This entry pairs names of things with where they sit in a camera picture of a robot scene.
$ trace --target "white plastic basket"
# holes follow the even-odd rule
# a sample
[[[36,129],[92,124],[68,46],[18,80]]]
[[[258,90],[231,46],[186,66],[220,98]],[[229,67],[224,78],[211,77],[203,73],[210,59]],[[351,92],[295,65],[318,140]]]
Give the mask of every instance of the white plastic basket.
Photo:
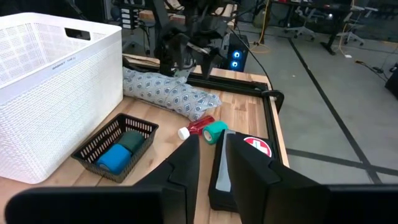
[[[123,97],[121,46],[118,26],[0,17],[0,176],[45,180],[105,119]]]

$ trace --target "green roll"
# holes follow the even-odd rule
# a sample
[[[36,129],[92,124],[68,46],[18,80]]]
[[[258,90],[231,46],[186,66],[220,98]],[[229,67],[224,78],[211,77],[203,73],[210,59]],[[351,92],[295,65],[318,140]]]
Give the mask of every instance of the green roll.
[[[203,136],[208,144],[217,142],[224,129],[228,129],[228,125],[224,121],[216,121],[203,128]]]
[[[119,139],[118,144],[129,150],[131,154],[134,154],[144,141],[145,138],[138,131],[126,131]]]

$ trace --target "small black basket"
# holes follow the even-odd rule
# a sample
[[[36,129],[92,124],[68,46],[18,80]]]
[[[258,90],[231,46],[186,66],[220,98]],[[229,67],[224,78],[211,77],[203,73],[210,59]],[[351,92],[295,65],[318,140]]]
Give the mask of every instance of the small black basket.
[[[86,169],[95,174],[121,183],[154,141],[155,132],[158,127],[159,125],[157,124],[119,113],[93,137],[73,152],[72,158],[79,161]],[[130,130],[140,132],[145,138],[145,141],[136,153],[131,156],[129,164],[123,171],[116,175],[97,166],[95,163],[98,158],[108,151],[108,149],[119,140],[123,133]]]

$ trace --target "wooden table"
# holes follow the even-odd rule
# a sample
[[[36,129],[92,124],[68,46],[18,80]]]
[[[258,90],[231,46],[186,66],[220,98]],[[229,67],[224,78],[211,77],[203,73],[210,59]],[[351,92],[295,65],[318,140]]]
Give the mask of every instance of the wooden table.
[[[154,58],[138,57],[136,55],[131,56],[154,62],[147,63],[149,65],[159,63],[159,61]],[[145,63],[133,59],[130,59],[130,61],[135,63]],[[195,72],[200,73],[200,67],[197,68]],[[232,72],[222,69],[213,69],[211,75],[235,78],[238,80],[269,83],[267,77],[265,76]],[[206,112],[207,114],[211,114],[217,120],[223,120],[228,124],[230,129],[235,131],[263,138],[267,137],[264,109],[262,106],[262,100],[260,98],[216,90],[208,91],[218,94],[223,101],[223,104],[217,108],[208,110]],[[155,167],[157,167],[182,143],[182,140],[180,140],[177,136],[177,130],[181,127],[187,126],[189,123],[187,118],[179,114],[162,110],[155,106],[151,106],[139,100],[125,96],[122,102],[120,102],[120,104],[96,128],[94,133],[120,112],[135,116],[137,118],[145,119],[159,125],[159,129],[155,135],[154,143],[143,155],[123,183],[117,184],[111,180],[93,174],[85,170],[78,161],[72,159],[71,157],[69,157],[47,180],[37,185],[29,185],[0,177],[0,223],[4,222],[4,207],[6,206],[7,201],[16,193],[31,187],[134,185],[138,180],[143,178]],[[282,162],[285,166],[289,166],[278,114],[273,101],[272,112],[275,118],[275,126],[282,154]],[[208,186],[210,182],[214,155],[215,147],[208,145],[201,137],[200,175],[195,223],[241,223],[237,213],[219,212],[210,209]]]
[[[181,7],[180,3],[177,0],[168,0],[168,2],[174,7],[174,9],[183,9],[183,7]],[[238,8],[238,5],[232,5],[232,4],[228,4],[226,6],[226,9],[224,11],[224,13],[222,14],[223,17],[231,17],[234,15],[234,11],[236,11]],[[222,7],[219,7],[216,10],[217,14],[220,14],[223,11]],[[185,22],[185,16],[183,15],[176,15],[176,14],[172,14],[169,13],[170,16],[170,20],[173,21],[179,21],[181,23]],[[139,18],[143,21],[150,21],[150,22],[155,22],[155,17],[154,14],[151,10],[143,10],[139,13]],[[228,22],[228,27],[231,29],[234,29],[234,23],[235,23],[235,19],[233,19],[232,21]]]

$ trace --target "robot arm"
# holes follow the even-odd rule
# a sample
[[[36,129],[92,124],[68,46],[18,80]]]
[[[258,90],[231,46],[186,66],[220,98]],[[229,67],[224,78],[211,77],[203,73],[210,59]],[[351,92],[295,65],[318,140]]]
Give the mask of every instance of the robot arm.
[[[160,60],[160,72],[170,75],[177,64],[184,69],[187,60],[201,65],[204,78],[208,78],[214,64],[222,57],[219,48],[211,46],[214,39],[222,39],[227,24],[213,13],[222,6],[221,0],[178,0],[184,7],[185,24],[171,21],[164,0],[148,0],[155,17],[157,40],[155,57]]]

